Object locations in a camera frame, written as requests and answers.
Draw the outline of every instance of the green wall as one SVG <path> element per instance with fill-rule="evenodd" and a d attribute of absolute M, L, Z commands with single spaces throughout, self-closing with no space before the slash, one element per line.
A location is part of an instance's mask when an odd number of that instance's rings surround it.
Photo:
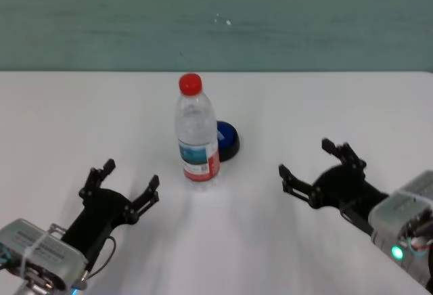
<path fill-rule="evenodd" d="M 433 70 L 433 0 L 0 0 L 0 70 Z"/>

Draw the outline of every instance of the bottle label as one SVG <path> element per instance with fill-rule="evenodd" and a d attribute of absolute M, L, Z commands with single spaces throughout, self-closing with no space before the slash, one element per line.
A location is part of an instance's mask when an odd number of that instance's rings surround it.
<path fill-rule="evenodd" d="M 183 172 L 192 181 L 206 181 L 219 171 L 218 140 L 204 145 L 189 145 L 179 140 Z"/>

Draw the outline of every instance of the table surface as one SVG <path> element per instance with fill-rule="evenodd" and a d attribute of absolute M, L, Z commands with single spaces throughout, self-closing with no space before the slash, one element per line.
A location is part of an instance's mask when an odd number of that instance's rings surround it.
<path fill-rule="evenodd" d="M 207 190 L 182 175 L 174 132 L 176 73 L 1 72 L 0 226 L 22 217 L 65 227 L 92 166 L 126 196 L 160 176 L 160 202 L 113 233 L 118 249 L 86 294 L 427 294 L 334 208 L 284 194 L 278 165 L 313 182 L 347 141 L 367 180 L 392 192 L 433 166 L 433 75 L 202 75 L 239 154 Z M 107 242 L 96 267 L 110 253 Z M 0 274 L 2 294 L 20 280 Z"/>

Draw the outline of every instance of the water bottle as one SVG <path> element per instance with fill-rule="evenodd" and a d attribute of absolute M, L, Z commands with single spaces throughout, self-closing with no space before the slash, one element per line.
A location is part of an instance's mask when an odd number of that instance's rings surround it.
<path fill-rule="evenodd" d="M 217 118 L 198 74 L 183 75 L 179 88 L 175 127 L 183 172 L 192 181 L 208 181 L 219 172 Z"/>

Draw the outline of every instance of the blue lid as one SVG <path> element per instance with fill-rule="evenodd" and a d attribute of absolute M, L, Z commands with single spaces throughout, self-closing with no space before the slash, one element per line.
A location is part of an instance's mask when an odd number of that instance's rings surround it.
<path fill-rule="evenodd" d="M 218 121 L 218 151 L 220 162 L 234 157 L 239 151 L 240 141 L 235 127 L 228 122 Z"/>

